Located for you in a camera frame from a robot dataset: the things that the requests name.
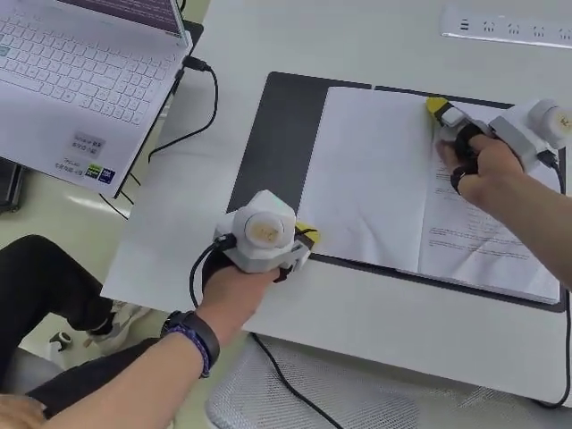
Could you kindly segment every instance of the power strip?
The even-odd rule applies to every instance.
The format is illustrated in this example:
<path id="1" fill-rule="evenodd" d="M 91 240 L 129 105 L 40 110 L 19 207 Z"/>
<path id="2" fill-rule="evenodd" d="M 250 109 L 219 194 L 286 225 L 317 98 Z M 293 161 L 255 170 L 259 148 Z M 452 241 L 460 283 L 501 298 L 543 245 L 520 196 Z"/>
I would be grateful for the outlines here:
<path id="1" fill-rule="evenodd" d="M 441 34 L 449 38 L 572 49 L 570 24 L 474 13 L 454 4 L 449 4 L 443 11 Z"/>

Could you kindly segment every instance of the purple bracelet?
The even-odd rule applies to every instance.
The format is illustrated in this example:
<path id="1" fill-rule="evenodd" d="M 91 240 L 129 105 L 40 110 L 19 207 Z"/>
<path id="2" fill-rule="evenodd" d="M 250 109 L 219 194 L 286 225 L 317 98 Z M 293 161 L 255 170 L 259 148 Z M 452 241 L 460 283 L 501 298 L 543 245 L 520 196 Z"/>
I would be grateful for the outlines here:
<path id="1" fill-rule="evenodd" d="M 195 345 L 195 347 L 197 347 L 198 351 L 200 351 L 200 354 L 203 357 L 203 372 L 201 373 L 200 378 L 208 378 L 209 375 L 211 374 L 210 371 L 211 359 L 208 357 L 208 353 L 206 353 L 205 346 L 203 346 L 201 339 L 199 339 L 199 337 L 195 334 L 194 331 L 185 329 L 180 325 L 175 326 L 168 331 L 168 333 L 173 333 L 173 332 L 182 333 Z"/>

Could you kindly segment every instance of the open notebook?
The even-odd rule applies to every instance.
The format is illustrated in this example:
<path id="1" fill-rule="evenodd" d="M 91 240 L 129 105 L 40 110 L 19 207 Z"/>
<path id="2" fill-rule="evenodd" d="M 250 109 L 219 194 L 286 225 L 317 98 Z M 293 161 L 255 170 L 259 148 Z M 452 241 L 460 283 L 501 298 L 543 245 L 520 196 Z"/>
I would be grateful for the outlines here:
<path id="1" fill-rule="evenodd" d="M 499 110 L 453 103 L 489 122 Z M 457 195 L 421 96 L 330 88 L 298 216 L 317 253 L 513 297 L 559 302 L 559 282 L 503 225 Z M 532 175 L 552 189 L 544 166 Z"/>

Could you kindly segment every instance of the chair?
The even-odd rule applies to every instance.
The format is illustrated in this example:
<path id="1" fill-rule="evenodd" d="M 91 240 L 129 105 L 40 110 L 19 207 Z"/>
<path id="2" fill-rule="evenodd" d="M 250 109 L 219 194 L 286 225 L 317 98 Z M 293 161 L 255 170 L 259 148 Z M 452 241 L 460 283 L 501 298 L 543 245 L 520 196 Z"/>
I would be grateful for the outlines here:
<path id="1" fill-rule="evenodd" d="M 344 429 L 569 429 L 572 410 L 261 337 L 290 383 Z M 217 429 L 332 429 L 278 379 L 248 338 L 206 402 Z"/>
<path id="2" fill-rule="evenodd" d="M 14 354 L 12 365 L 6 375 L 2 392 L 24 394 L 51 380 L 62 372 L 58 365 L 24 349 Z"/>

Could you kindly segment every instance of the human hand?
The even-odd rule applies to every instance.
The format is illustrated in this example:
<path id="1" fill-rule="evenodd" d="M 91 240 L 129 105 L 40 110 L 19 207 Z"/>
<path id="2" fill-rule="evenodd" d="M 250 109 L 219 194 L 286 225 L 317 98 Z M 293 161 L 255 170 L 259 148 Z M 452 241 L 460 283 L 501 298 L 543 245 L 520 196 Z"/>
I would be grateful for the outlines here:
<path id="1" fill-rule="evenodd" d="M 473 137 L 469 145 L 478 154 L 479 173 L 466 175 L 458 184 L 459 193 L 469 203 L 481 206 L 483 194 L 490 186 L 494 186 L 495 180 L 503 176 L 524 174 L 517 157 L 502 140 L 479 135 Z M 437 152 L 450 174 L 462 165 L 451 145 L 440 142 L 437 144 Z"/>
<path id="2" fill-rule="evenodd" d="M 278 269 L 270 273 L 246 274 L 236 266 L 212 275 L 206 283 L 197 315 L 211 327 L 221 346 L 227 345 L 255 314 L 266 289 L 279 276 Z"/>

